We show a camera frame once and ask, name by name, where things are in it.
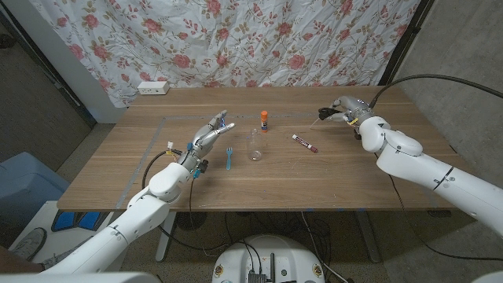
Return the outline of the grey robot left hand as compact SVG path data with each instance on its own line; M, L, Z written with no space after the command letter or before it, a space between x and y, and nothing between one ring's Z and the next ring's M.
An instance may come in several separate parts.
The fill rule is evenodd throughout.
M195 133L192 147L178 158L178 164L188 171L192 171L202 162L203 158L212 150L217 139L235 127L234 123L225 124L226 114L226 110L221 111Z

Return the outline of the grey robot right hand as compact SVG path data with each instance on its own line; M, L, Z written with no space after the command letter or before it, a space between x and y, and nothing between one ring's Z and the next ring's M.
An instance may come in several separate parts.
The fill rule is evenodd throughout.
M355 97L342 96L329 107L318 109L318 118L324 121L346 122L359 126L366 119L375 116L366 102Z

